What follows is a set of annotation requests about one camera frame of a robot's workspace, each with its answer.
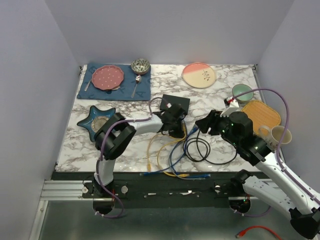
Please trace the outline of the black network switch box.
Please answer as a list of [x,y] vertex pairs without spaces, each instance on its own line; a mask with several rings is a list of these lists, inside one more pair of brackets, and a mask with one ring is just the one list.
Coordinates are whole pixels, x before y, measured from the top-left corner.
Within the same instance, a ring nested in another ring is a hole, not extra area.
[[171,105],[173,104],[180,105],[188,114],[189,106],[190,106],[189,98],[164,94],[162,96],[162,100],[159,107],[161,111],[166,109],[166,102],[170,103]]

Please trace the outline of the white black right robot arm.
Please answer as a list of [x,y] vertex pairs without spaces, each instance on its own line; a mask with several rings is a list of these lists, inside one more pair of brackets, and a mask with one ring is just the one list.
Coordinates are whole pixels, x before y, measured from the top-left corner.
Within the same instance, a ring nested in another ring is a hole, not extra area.
[[199,130],[221,136],[232,144],[239,156],[269,177],[276,188],[262,182],[252,173],[241,170],[230,183],[230,191],[241,196],[253,195],[290,220],[302,237],[312,240],[320,233],[320,194],[298,177],[273,152],[271,146],[254,134],[253,122],[241,111],[226,116],[212,110],[195,122]]

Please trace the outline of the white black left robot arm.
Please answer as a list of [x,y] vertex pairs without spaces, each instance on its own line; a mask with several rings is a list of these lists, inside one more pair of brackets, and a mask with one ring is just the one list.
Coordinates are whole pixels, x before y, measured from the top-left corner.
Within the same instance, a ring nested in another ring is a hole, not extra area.
[[147,118],[127,119],[116,112],[94,136],[100,157],[96,163],[96,183],[93,191],[101,198],[110,194],[116,159],[124,153],[133,137],[168,132],[173,138],[182,138],[182,120],[187,114],[188,112],[176,103],[165,110],[150,113]]

